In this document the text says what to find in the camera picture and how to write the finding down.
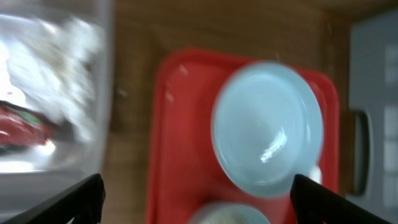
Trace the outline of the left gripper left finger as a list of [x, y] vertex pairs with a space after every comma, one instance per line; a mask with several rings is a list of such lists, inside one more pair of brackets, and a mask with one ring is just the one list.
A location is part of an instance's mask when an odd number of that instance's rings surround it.
[[2, 224], [98, 224], [105, 198], [103, 178], [93, 174]]

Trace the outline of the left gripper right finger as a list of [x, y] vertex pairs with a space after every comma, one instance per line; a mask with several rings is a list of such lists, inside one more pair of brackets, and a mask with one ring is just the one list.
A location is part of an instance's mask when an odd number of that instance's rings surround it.
[[308, 177], [297, 174], [290, 191], [298, 224], [388, 224]]

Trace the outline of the light blue bowl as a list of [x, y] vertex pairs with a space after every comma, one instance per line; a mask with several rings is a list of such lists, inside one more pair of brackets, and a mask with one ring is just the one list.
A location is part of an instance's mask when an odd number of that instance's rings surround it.
[[188, 224], [270, 224], [258, 209], [232, 202], [213, 202], [198, 209]]

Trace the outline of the red snack wrapper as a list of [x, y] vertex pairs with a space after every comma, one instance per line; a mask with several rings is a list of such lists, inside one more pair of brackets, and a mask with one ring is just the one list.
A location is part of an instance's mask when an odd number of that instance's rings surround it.
[[1, 146], [31, 147], [44, 144], [51, 133], [50, 123], [41, 114], [1, 103]]

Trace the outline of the white napkin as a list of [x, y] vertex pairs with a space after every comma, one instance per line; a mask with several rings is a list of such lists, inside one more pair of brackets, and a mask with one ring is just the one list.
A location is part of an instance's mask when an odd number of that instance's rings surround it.
[[90, 66], [103, 49], [102, 28], [78, 17], [59, 26], [33, 19], [4, 35], [11, 83], [28, 97], [29, 109], [53, 124], [68, 121], [81, 142], [92, 140], [89, 110], [95, 88]]

